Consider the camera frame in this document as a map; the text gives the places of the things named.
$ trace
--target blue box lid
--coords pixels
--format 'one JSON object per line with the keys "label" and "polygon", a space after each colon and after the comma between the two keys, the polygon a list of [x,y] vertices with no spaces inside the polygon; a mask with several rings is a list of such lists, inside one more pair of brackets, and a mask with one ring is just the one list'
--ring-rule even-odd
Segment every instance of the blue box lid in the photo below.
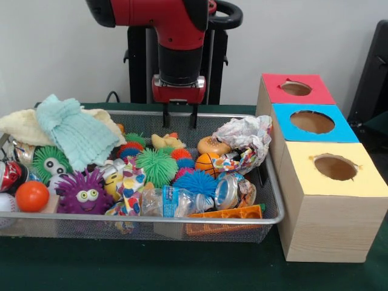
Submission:
{"label": "blue box lid", "polygon": [[272,105],[287,141],[359,142],[336,105]]}

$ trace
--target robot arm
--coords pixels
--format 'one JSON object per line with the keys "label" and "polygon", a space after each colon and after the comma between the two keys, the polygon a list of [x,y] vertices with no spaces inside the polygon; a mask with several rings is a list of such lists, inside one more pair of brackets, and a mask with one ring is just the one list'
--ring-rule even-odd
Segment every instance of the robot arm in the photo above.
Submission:
{"label": "robot arm", "polygon": [[153,26],[159,41],[160,80],[177,86],[196,83],[207,29],[208,0],[87,0],[106,27]]}
{"label": "robot arm", "polygon": [[[199,75],[208,23],[212,29],[241,25],[242,11],[235,5],[214,0],[86,0],[96,21],[106,27],[152,26],[158,35],[159,74],[153,77],[156,102],[164,103],[163,126],[169,126],[167,104],[172,100],[193,104],[196,126],[198,104],[206,92]],[[219,10],[228,17],[215,16]]]}

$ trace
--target red box lid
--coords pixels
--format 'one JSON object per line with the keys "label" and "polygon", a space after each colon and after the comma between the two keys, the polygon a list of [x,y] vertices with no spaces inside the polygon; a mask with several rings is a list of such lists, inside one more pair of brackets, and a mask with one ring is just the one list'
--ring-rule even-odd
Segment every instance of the red box lid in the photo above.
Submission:
{"label": "red box lid", "polygon": [[272,103],[335,104],[319,75],[263,74]]}

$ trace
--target stuffed toy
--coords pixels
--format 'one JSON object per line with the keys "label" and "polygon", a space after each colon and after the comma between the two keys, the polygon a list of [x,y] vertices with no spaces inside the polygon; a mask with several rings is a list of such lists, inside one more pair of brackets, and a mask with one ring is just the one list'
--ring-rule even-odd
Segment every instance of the stuffed toy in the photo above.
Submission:
{"label": "stuffed toy", "polygon": [[158,135],[151,136],[152,145],[155,149],[163,149],[164,147],[173,147],[174,149],[183,149],[186,145],[178,139],[178,135],[173,133],[160,137]]}

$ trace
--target cream fleece blanket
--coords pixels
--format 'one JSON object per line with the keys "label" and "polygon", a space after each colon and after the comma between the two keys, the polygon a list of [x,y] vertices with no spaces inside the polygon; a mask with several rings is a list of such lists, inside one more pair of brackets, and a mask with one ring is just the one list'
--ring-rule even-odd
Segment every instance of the cream fleece blanket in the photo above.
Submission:
{"label": "cream fleece blanket", "polygon": [[[104,123],[117,137],[119,142],[116,146],[125,144],[119,127],[112,121],[108,112],[103,109],[81,110],[83,113],[92,115],[97,120]],[[17,141],[33,146],[55,146],[48,136],[41,130],[36,120],[35,110],[27,109],[13,112],[0,118],[0,132],[7,133]]]}

